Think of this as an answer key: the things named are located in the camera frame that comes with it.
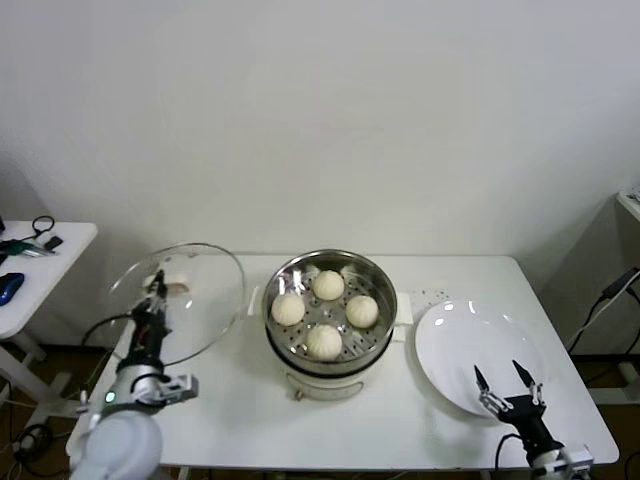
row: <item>small object on table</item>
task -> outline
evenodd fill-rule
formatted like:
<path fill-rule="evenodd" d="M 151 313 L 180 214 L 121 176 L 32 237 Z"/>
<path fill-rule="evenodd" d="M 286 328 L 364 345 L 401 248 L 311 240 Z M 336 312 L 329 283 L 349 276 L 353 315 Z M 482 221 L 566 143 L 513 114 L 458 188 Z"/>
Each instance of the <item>small object on table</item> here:
<path fill-rule="evenodd" d="M 53 249 L 59 247 L 60 245 L 62 245 L 62 239 L 57 235 L 54 235 L 48 242 L 44 244 L 44 248 L 45 250 L 49 250 L 51 252 L 53 251 Z"/>
<path fill-rule="evenodd" d="M 635 200 L 636 202 L 640 202 L 640 185 L 638 185 L 637 187 L 632 188 L 629 193 L 627 194 L 627 196 L 633 200 Z"/>
<path fill-rule="evenodd" d="M 7 273 L 0 277 L 0 306 L 11 301 L 24 283 L 24 273 Z"/>
<path fill-rule="evenodd" d="M 0 252 L 6 253 L 7 255 L 23 255 L 26 257 L 49 257 L 51 255 L 57 255 L 56 252 L 51 252 L 33 243 L 16 239 L 0 242 Z"/>
<path fill-rule="evenodd" d="M 20 240 L 35 240 L 40 238 L 44 233 L 51 232 L 56 221 L 51 215 L 40 215 L 31 222 L 31 229 L 34 234 Z"/>

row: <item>steamed bun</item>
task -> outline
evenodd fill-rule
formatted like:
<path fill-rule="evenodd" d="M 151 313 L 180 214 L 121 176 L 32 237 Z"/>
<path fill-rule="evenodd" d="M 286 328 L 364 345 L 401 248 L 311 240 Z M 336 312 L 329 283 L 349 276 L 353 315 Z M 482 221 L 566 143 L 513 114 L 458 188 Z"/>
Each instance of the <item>steamed bun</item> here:
<path fill-rule="evenodd" d="M 357 328 L 369 328 L 378 319 L 378 304 L 367 295 L 353 297 L 347 303 L 347 320 Z"/>
<path fill-rule="evenodd" d="M 307 351 L 318 360 L 335 360 L 342 351 L 342 336 L 331 325 L 317 325 L 307 334 Z"/>
<path fill-rule="evenodd" d="M 333 270 L 320 272 L 311 282 L 316 297 L 321 300 L 335 300 L 344 292 L 344 280 Z"/>
<path fill-rule="evenodd" d="M 271 315 L 280 325 L 290 327 L 304 317 L 305 306 L 302 297 L 295 293 L 278 295 L 271 304 Z"/>

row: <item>white table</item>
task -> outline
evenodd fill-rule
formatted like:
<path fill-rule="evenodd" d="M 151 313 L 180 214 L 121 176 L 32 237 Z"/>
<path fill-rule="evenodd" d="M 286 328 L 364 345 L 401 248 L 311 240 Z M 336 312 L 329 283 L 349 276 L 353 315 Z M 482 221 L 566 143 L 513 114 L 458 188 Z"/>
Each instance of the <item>white table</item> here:
<path fill-rule="evenodd" d="M 5 227 L 6 230 L 0 237 L 2 240 L 24 238 L 33 234 L 31 222 L 5 221 Z M 70 375 L 60 373 L 51 385 L 46 385 L 31 373 L 28 367 L 32 359 L 43 360 L 45 353 L 22 329 L 97 233 L 96 226 L 91 223 L 56 223 L 54 231 L 63 240 L 55 249 L 57 255 L 39 258 L 10 256 L 0 265 L 0 275 L 9 272 L 25 275 L 25 281 L 15 296 L 0 307 L 0 339 L 10 338 L 27 356 L 20 363 L 0 347 L 0 375 L 39 404 L 29 424 L 39 423 L 54 412 L 65 416 L 73 412 L 60 397 Z M 5 389 L 0 397 L 4 399 L 7 394 L 8 389 Z"/>
<path fill-rule="evenodd" d="M 265 284 L 288 257 L 242 256 L 249 285 Z M 422 290 L 501 305 L 539 346 L 549 371 L 544 420 L 567 445 L 587 444 L 597 463 L 618 449 L 562 342 L 517 263 L 508 257 L 372 257 L 398 292 Z M 413 332 L 393 342 L 376 378 L 336 403 L 295 402 L 256 317 L 238 319 L 227 336 L 168 372 L 193 373 L 200 395 L 155 418 L 164 436 L 162 463 L 255 469 L 436 470 L 493 467 L 498 441 L 512 432 L 497 421 L 466 414 L 443 398 L 417 365 Z M 122 338 L 120 348 L 128 340 Z M 112 358 L 93 398 L 114 380 Z M 81 418 L 67 444 L 86 430 Z M 518 442 L 507 442 L 504 467 L 527 466 Z"/>

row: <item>black cable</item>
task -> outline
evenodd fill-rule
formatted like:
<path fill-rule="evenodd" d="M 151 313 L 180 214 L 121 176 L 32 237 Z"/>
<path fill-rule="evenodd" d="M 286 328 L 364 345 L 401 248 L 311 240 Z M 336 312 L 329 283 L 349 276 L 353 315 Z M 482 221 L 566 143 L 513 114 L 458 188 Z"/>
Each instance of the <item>black cable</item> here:
<path fill-rule="evenodd" d="M 629 465 L 631 465 L 631 460 L 634 459 L 634 457 L 637 457 L 640 455 L 640 451 L 637 452 L 633 452 L 631 455 L 629 455 L 629 457 L 625 460 L 624 462 L 624 480 L 631 480 L 631 477 L 629 476 Z"/>
<path fill-rule="evenodd" d="M 22 447 L 22 441 L 25 438 L 31 438 L 32 444 L 28 449 Z M 63 468 L 57 472 L 43 473 L 34 470 L 29 464 L 40 458 L 47 449 L 55 442 L 57 438 L 53 435 L 53 430 L 48 425 L 42 423 L 36 423 L 28 426 L 24 432 L 18 435 L 16 442 L 20 445 L 18 450 L 13 452 L 13 458 L 16 462 L 22 465 L 27 472 L 34 477 L 39 478 L 51 478 L 69 473 L 69 469 Z"/>
<path fill-rule="evenodd" d="M 500 451 L 502 450 L 502 445 L 504 445 L 504 442 L 506 442 L 510 438 L 517 438 L 519 440 L 522 440 L 522 437 L 520 437 L 520 435 L 516 433 L 508 433 L 500 439 L 500 443 L 498 443 L 498 448 L 496 449 L 496 460 L 494 462 L 493 468 L 496 472 L 500 469 Z"/>
<path fill-rule="evenodd" d="M 606 300 L 606 297 L 604 295 L 602 295 L 598 300 L 596 300 L 596 303 L 594 303 L 593 306 L 591 307 L 591 310 L 589 310 L 589 315 L 587 315 L 587 318 L 585 319 L 584 323 L 582 324 L 582 327 L 580 327 L 581 329 L 583 329 L 584 327 L 586 327 L 589 324 L 589 321 L 591 320 L 591 317 L 593 316 L 593 312 L 595 312 L 596 308 L 598 307 L 598 305 L 600 305 L 605 300 Z M 569 353 L 571 353 L 573 351 L 573 349 L 576 348 L 576 345 L 580 341 L 580 338 L 582 338 L 582 334 L 583 333 L 584 333 L 584 330 L 581 330 L 580 333 L 578 333 L 578 336 L 576 337 L 576 339 L 573 341 L 571 346 L 567 349 L 567 351 Z"/>
<path fill-rule="evenodd" d="M 626 292 L 638 303 L 638 305 L 640 305 L 640 297 L 638 297 L 636 292 L 631 287 L 627 288 Z M 638 328 L 638 331 L 636 332 L 636 336 L 633 339 L 633 342 L 631 342 L 631 345 L 629 345 L 629 348 L 627 348 L 625 350 L 623 355 L 629 355 L 631 353 L 631 351 L 635 348 L 635 346 L 638 344 L 638 341 L 640 341 L 640 328 Z M 610 366 L 609 368 L 607 368 L 606 370 L 600 372 L 599 374 L 595 375 L 594 377 L 591 377 L 591 378 L 585 380 L 584 381 L 585 385 L 588 384 L 588 383 L 594 382 L 594 381 L 598 380 L 599 378 L 604 377 L 608 373 L 611 373 L 612 371 L 614 371 L 616 368 L 618 368 L 617 364 L 614 364 L 614 365 Z"/>
<path fill-rule="evenodd" d="M 89 330 L 85 332 L 85 334 L 82 336 L 82 340 L 80 341 L 80 346 L 84 347 L 84 345 L 89 340 L 89 337 L 91 337 L 91 334 L 95 332 L 98 328 L 102 327 L 103 325 L 106 325 L 107 323 L 113 322 L 114 320 L 120 320 L 123 318 L 131 318 L 131 315 L 129 313 L 121 313 L 119 315 L 113 315 L 112 317 L 105 318 L 104 320 L 100 320 L 98 323 L 93 325 Z"/>
<path fill-rule="evenodd" d="M 7 381 L 9 387 L 9 443 L 13 443 L 13 385 Z"/>
<path fill-rule="evenodd" d="M 42 220 L 49 220 L 51 222 L 51 225 L 49 225 L 49 227 L 45 228 L 44 230 L 40 230 L 38 227 L 36 227 L 36 223 Z M 40 215 L 39 217 L 36 217 L 31 221 L 31 228 L 34 231 L 34 234 L 29 235 L 28 237 L 20 238 L 18 239 L 18 241 L 24 242 L 25 240 L 34 240 L 38 238 L 40 235 L 42 235 L 43 233 L 50 232 L 51 230 L 53 230 L 53 226 L 55 224 L 56 224 L 56 221 L 51 215 Z"/>

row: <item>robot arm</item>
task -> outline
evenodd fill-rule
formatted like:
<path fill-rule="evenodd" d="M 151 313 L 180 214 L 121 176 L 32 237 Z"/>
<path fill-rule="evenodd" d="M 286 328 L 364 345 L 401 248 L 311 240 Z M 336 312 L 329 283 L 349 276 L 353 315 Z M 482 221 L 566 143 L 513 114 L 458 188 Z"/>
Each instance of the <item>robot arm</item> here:
<path fill-rule="evenodd" d="M 131 311 L 135 330 L 129 352 L 116 369 L 109 391 L 89 409 L 89 432 L 71 458 L 73 480 L 143 480 L 157 469 L 162 434 L 151 417 L 172 403 L 198 394 L 193 375 L 171 377 L 160 360 L 166 328 L 164 272 Z"/>
<path fill-rule="evenodd" d="M 527 462 L 536 480 L 589 480 L 593 456 L 585 447 L 566 448 L 554 440 L 542 421 L 547 406 L 542 399 L 542 384 L 518 362 L 513 365 L 520 379 L 529 389 L 529 395 L 501 398 L 491 391 L 482 372 L 474 366 L 480 389 L 480 402 L 498 420 L 513 425 L 527 452 Z"/>

